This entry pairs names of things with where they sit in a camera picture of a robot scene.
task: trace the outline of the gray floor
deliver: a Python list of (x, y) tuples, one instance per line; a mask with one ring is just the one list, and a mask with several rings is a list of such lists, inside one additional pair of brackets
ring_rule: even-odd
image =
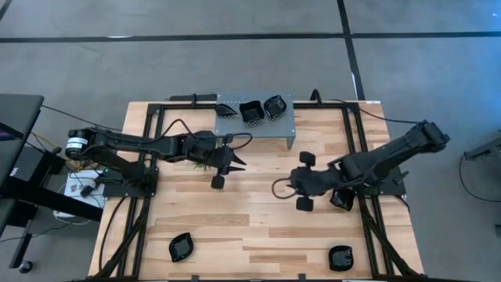
[[(500, 31), (501, 3), (475, 0), (347, 0), (352, 32)], [(334, 0), (13, 0), (0, 37), (118, 36), (244, 32), (339, 32)], [(452, 141), (440, 154), (402, 166), (425, 271), (433, 277), (498, 281), (501, 204), (475, 200), (461, 187), (461, 153), (501, 129), (501, 38), (354, 40), (367, 99), (390, 118), (435, 121)], [(306, 99), (354, 99), (342, 39), (236, 42), (0, 44), (0, 92), (36, 93), (45, 104), (121, 126), (129, 101), (192, 92), (280, 90)], [(86, 126), (43, 110), (35, 132), (63, 144)], [(407, 125), (388, 124), (392, 137)], [(488, 161), (467, 162), (467, 185), (501, 199)], [(58, 226), (49, 211), (36, 230)], [(15, 243), (0, 244), (0, 280), (84, 277), (96, 225), (70, 226), (33, 240), (32, 273), (6, 269)], [(8, 229), (2, 239), (20, 235)]]

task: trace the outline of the desk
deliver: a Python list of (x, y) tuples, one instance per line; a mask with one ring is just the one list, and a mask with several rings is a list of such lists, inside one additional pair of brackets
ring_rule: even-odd
[[(32, 183), (31, 181), (9, 176), (37, 120), (43, 100), (42, 96), (36, 95), (0, 94), (0, 122), (22, 135), (22, 138), (18, 137), (0, 142), (0, 196), (2, 197), (0, 201), (12, 201), (6, 198), (20, 200), (99, 221), (102, 213), (100, 208), (51, 190), (41, 189), (42, 179), (39, 182)], [(41, 150), (40, 152), (57, 160), (59, 163), (58, 165), (56, 165), (56, 161), (53, 164), (49, 163), (45, 172), (58, 173), (63, 166), (63, 159), (48, 152), (44, 153)], [(10, 212), (8, 208), (11, 206), (12, 204), (0, 205), (0, 208), (3, 208), (0, 213), (7, 215)], [(0, 215), (0, 219), (6, 218), (4, 215)]]
[[(147, 105), (129, 103), (124, 133), (142, 135)], [(380, 104), (364, 102), (360, 107), (383, 116)], [(213, 130), (214, 115), (214, 110), (167, 110), (163, 125), (167, 127), (176, 118), (182, 118), (192, 131)], [(200, 279), (297, 279), (298, 273), (306, 273), (308, 279), (370, 277), (358, 203), (346, 212), (329, 203), (328, 193), (316, 198), (314, 211), (307, 213), (296, 211), (294, 198), (282, 201), (272, 196), (272, 181), (287, 176), (300, 164), (300, 151), (316, 154), (318, 169), (325, 169), (327, 162), (348, 153), (340, 110), (298, 109), (294, 116), (297, 137), (292, 150), (287, 150), (280, 139), (255, 139), (237, 153), (247, 162), (247, 170), (228, 175), (224, 190), (211, 189), (214, 170), (194, 170), (190, 162), (159, 161), (160, 182), (151, 201), (139, 279), (190, 279), (192, 274), (200, 275)], [(389, 140), (384, 121), (366, 114), (362, 114), (362, 119), (370, 150)], [(351, 124), (355, 131), (355, 122)], [(175, 125), (169, 135), (181, 132), (184, 129)], [(233, 146), (242, 141), (235, 141)], [(137, 160), (136, 154), (120, 155)], [(122, 241), (128, 201), (111, 223), (104, 262)], [(109, 200), (104, 208), (89, 275), (98, 272), (99, 248), (117, 202), (118, 199)], [(395, 197), (380, 197), (380, 202), (390, 242), (412, 268), (422, 272), (407, 208)], [(191, 232), (195, 251), (187, 260), (172, 263), (169, 242), (184, 232)], [(380, 245), (374, 240), (379, 270), (383, 273)], [(339, 244), (352, 246), (355, 257), (353, 268), (344, 273), (330, 271), (328, 266), (327, 252)], [(125, 274), (132, 271), (134, 250), (133, 242)]]

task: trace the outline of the wheel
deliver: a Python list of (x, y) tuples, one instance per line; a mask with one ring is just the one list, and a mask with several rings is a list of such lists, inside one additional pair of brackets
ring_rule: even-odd
[(19, 266), (19, 272), (22, 274), (29, 273), (33, 269), (33, 262), (23, 261)]
[(225, 178), (220, 176), (220, 175), (216, 175), (214, 177), (212, 177), (212, 182), (211, 182), (211, 187), (213, 189), (222, 189), (222, 187), (225, 185)]
[(299, 197), (296, 200), (296, 209), (303, 212), (313, 211), (313, 200), (308, 197)]
[(310, 152), (300, 152), (299, 161), (307, 166), (315, 166), (316, 157)]

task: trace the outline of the white power strip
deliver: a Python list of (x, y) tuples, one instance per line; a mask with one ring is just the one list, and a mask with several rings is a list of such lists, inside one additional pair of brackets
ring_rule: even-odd
[[(94, 170), (84, 170), (80, 172), (71, 172), (70, 174), (68, 174), (66, 187), (64, 189), (64, 196), (72, 197), (75, 200), (82, 201), (86, 204), (91, 204), (98, 208), (104, 207), (104, 197), (103, 197), (104, 184), (99, 184), (99, 187), (97, 187), (96, 190), (93, 190), (87, 197), (82, 197), (80, 195), (80, 192), (84, 189), (85, 186), (87, 185), (89, 185), (90, 187), (95, 186), (93, 179), (95, 179), (98, 176), (97, 172)], [(74, 215), (70, 215), (60, 211), (54, 211), (54, 216), (66, 219), (74, 217)]]

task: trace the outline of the table leg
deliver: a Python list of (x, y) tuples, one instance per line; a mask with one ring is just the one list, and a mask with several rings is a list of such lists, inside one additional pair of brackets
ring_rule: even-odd
[(296, 137), (287, 137), (287, 149), (290, 150), (292, 149), (292, 144), (294, 143), (294, 140)]

